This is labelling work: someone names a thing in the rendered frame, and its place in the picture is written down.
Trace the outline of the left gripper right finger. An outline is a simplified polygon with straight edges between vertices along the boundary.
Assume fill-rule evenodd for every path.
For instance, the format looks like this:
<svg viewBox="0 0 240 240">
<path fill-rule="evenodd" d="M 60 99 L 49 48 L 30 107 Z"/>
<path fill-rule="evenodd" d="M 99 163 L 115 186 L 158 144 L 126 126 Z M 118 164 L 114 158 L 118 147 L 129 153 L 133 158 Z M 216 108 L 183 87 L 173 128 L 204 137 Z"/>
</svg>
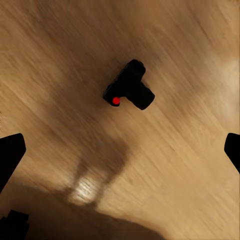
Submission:
<svg viewBox="0 0 240 240">
<path fill-rule="evenodd" d="M 229 133 L 227 135 L 224 151 L 240 173 L 240 135 Z"/>
</svg>

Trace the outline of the digital camera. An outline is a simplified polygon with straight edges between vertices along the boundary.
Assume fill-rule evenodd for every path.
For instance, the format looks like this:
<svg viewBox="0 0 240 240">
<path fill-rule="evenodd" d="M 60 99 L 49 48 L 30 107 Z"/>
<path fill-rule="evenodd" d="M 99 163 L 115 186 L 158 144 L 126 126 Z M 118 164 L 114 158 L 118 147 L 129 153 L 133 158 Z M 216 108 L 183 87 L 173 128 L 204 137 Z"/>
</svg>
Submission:
<svg viewBox="0 0 240 240">
<path fill-rule="evenodd" d="M 133 59 L 107 87 L 103 98 L 110 105 L 119 107 L 120 98 L 127 97 L 136 107 L 145 110 L 155 99 L 155 94 L 141 82 L 145 73 L 144 64 Z"/>
</svg>

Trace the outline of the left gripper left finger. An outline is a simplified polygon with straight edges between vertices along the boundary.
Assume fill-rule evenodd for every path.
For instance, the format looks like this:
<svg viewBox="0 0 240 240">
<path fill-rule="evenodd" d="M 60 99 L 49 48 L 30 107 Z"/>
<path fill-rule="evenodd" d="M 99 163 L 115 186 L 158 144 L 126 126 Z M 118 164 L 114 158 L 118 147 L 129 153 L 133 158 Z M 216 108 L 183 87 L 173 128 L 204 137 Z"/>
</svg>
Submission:
<svg viewBox="0 0 240 240">
<path fill-rule="evenodd" d="M 26 152 L 22 133 L 0 138 L 0 193 Z"/>
</svg>

